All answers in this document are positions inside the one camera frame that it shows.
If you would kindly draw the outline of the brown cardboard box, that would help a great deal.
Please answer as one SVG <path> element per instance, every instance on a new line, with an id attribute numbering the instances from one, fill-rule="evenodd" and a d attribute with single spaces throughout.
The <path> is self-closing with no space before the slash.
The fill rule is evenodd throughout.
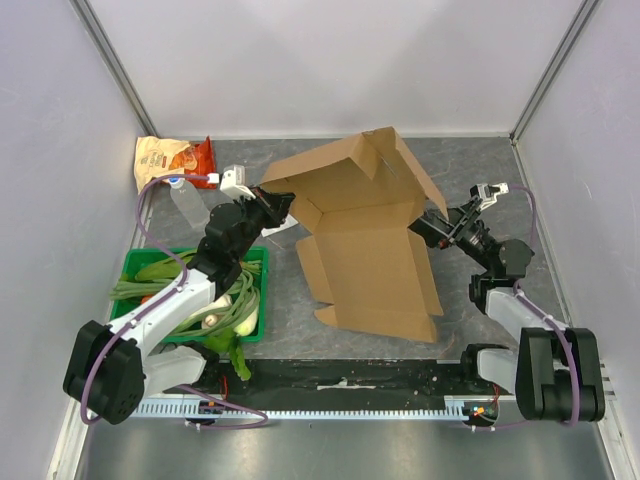
<path id="1" fill-rule="evenodd" d="M 272 163 L 261 186 L 292 193 L 309 231 L 296 251 L 315 316 L 343 330 L 433 343 L 443 309 L 424 239 L 411 224 L 446 201 L 392 127 Z"/>

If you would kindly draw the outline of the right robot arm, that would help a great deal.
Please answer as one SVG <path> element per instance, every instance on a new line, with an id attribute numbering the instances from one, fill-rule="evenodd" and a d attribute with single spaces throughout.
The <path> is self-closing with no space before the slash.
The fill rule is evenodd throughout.
<path id="1" fill-rule="evenodd" d="M 595 334 L 557 321 L 528 298 L 519 282 L 534 252 L 519 239 L 497 240 L 479 218 L 481 203 L 474 196 L 446 215 L 427 209 L 410 226 L 427 247 L 457 247 L 483 267 L 470 279 L 469 299 L 518 343 L 515 351 L 468 346 L 457 371 L 460 386 L 473 394 L 492 383 L 501 387 L 529 421 L 573 426 L 602 420 L 606 406 Z"/>

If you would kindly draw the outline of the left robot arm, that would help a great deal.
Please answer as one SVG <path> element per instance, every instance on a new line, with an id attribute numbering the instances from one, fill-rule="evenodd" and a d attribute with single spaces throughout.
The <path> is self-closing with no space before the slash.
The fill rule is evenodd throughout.
<path id="1" fill-rule="evenodd" d="M 112 425 L 126 420 L 149 396 L 189 385 L 208 393 L 219 369 L 199 347 L 155 347 L 183 320 L 232 287 L 241 262 L 267 228 L 286 219 L 294 194 L 249 187 L 231 203 L 215 206 L 194 258 L 181 274 L 146 303 L 109 324 L 89 321 L 78 332 L 63 390 L 80 404 L 81 419 Z"/>

